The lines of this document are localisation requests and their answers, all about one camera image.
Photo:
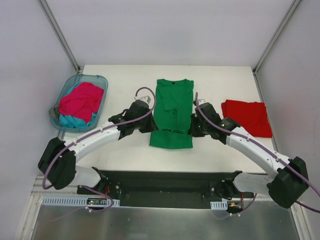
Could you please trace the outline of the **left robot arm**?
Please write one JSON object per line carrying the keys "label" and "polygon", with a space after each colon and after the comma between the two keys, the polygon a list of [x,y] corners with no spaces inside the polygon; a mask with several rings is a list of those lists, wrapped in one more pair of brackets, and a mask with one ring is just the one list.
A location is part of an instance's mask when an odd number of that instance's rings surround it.
{"label": "left robot arm", "polygon": [[156,130],[149,96],[136,99],[128,109],[111,116],[103,125],[67,141],[58,137],[51,139],[39,162],[38,169],[44,174],[49,186],[61,190],[77,185],[94,194],[104,194],[108,179],[96,167],[82,167],[77,163],[98,148],[119,141],[134,131],[151,133]]}

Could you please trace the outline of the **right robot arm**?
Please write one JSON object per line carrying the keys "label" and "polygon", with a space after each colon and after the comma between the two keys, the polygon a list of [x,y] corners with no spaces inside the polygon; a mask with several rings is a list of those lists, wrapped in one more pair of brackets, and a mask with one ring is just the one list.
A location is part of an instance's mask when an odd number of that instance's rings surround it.
{"label": "right robot arm", "polygon": [[270,196],[280,207],[288,209],[308,189],[306,163],[300,157],[289,158],[258,140],[230,117],[220,118],[214,107],[206,101],[194,101],[189,134],[192,137],[210,136],[253,161],[264,174],[237,171],[225,184],[225,192],[237,197],[242,192]]}

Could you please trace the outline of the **green t shirt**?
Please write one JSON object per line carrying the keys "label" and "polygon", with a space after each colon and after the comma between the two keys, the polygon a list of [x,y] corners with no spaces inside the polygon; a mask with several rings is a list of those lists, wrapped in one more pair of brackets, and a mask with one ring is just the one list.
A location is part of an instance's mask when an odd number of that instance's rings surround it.
{"label": "green t shirt", "polygon": [[193,112],[194,81],[158,79],[153,117],[158,130],[150,135],[151,147],[180,150],[193,148],[188,131]]}

